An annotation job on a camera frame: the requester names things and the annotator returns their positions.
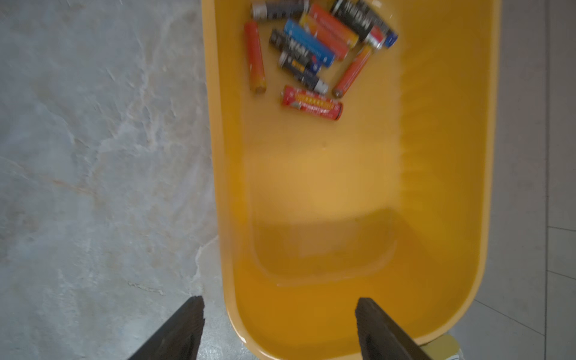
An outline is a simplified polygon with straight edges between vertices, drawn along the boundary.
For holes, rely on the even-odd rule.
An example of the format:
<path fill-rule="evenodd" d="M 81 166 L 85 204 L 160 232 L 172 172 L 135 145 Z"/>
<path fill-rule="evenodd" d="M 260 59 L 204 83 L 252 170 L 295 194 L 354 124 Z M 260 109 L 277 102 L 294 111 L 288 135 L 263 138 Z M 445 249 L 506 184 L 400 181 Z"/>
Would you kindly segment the grey black battery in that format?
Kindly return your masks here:
<path fill-rule="evenodd" d="M 308 12 L 308 0 L 294 1 L 253 1 L 250 15 L 255 21 L 298 18 Z"/>

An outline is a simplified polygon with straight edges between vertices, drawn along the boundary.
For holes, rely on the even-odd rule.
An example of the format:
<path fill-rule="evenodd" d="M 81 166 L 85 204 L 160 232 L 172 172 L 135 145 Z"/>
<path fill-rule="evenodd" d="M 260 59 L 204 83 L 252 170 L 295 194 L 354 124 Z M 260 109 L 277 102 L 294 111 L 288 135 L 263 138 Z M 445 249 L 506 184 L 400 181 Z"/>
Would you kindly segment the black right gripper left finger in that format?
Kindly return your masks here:
<path fill-rule="evenodd" d="M 196 359 L 204 307 L 202 296 L 190 297 L 129 359 Z"/>

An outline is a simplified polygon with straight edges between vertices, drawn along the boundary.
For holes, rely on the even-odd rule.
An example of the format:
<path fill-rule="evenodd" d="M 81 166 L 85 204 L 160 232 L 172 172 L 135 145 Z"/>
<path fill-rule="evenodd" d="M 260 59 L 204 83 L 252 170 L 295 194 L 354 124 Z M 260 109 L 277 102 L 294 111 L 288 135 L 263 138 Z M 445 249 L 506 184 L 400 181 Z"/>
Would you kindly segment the yellow plastic storage tray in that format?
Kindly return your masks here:
<path fill-rule="evenodd" d="M 261 359 L 359 357 L 373 299 L 417 343 L 478 292 L 488 251 L 499 1 L 372 1 L 398 33 L 337 121 L 282 105 L 294 80 L 259 25 L 267 90 L 249 88 L 248 1 L 203 1 L 223 294 Z"/>

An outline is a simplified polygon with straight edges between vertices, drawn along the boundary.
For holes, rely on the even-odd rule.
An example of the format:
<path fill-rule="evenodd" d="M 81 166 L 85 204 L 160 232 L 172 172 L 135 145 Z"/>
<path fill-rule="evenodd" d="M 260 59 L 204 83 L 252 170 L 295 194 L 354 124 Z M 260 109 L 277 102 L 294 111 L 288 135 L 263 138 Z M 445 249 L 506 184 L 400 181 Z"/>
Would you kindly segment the black red silver battery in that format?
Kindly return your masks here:
<path fill-rule="evenodd" d="M 330 12 L 356 33 L 363 44 L 367 44 L 375 50 L 383 47 L 386 36 L 366 14 L 361 12 L 356 4 L 348 0 L 337 0 L 331 6 Z"/>

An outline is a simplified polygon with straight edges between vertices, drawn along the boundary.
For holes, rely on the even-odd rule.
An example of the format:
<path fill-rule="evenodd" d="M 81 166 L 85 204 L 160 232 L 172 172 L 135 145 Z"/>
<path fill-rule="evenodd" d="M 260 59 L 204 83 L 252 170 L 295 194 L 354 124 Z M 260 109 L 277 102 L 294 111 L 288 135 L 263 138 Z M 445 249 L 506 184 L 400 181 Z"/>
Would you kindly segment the black battery silver end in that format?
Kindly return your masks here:
<path fill-rule="evenodd" d="M 278 65 L 298 80 L 307 90 L 320 95 L 328 93 L 329 86 L 288 52 L 283 51 L 280 54 Z"/>

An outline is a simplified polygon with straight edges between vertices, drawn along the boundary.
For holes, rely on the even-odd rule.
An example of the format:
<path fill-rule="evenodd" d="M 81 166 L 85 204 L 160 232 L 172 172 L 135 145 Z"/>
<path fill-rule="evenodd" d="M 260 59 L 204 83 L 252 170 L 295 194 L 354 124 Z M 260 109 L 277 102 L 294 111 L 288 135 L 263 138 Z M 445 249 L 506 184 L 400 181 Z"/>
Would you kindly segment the red battery with yellow text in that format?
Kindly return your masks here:
<path fill-rule="evenodd" d="M 344 105 L 339 101 L 290 85 L 283 88 L 281 104 L 332 121 L 339 120 L 344 111 Z"/>

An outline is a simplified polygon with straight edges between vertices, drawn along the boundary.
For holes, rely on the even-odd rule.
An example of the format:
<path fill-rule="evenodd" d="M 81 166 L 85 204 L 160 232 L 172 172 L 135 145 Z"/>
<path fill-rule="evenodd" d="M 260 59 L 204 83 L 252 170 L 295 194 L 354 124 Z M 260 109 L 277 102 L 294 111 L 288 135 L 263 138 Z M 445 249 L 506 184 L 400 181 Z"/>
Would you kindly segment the dark blue battery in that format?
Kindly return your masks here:
<path fill-rule="evenodd" d="M 389 49 L 398 39 L 398 33 L 366 2 L 358 0 L 356 5 L 361 12 L 385 35 L 384 47 Z"/>

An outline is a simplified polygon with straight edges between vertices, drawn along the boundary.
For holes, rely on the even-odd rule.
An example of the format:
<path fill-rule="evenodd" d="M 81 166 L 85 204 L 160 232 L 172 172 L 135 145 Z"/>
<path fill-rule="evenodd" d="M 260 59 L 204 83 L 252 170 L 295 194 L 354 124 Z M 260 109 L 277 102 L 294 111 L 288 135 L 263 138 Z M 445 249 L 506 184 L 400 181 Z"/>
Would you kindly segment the slim red orange battery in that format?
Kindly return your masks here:
<path fill-rule="evenodd" d="M 244 39 L 247 50 L 250 90 L 255 94 L 266 92 L 266 74 L 260 43 L 259 27 L 255 21 L 244 24 Z"/>

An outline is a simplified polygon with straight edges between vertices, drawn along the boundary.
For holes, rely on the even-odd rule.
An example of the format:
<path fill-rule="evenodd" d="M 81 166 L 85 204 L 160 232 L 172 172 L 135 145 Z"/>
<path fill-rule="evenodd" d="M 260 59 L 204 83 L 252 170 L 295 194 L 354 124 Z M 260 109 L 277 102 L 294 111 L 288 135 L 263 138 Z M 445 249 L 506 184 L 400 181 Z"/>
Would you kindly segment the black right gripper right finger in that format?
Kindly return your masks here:
<path fill-rule="evenodd" d="M 358 300 L 355 318 L 363 359 L 431 360 L 372 298 Z"/>

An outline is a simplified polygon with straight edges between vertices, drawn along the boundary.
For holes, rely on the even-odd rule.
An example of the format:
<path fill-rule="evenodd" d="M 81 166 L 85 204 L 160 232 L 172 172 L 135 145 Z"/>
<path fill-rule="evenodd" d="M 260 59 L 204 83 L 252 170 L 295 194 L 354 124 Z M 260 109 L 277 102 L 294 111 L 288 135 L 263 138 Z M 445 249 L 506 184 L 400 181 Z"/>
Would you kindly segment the black blue battery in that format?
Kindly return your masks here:
<path fill-rule="evenodd" d="M 293 37 L 275 28 L 271 32 L 269 43 L 277 50 L 292 55 L 313 74 L 319 73 L 321 64 L 317 57 Z"/>

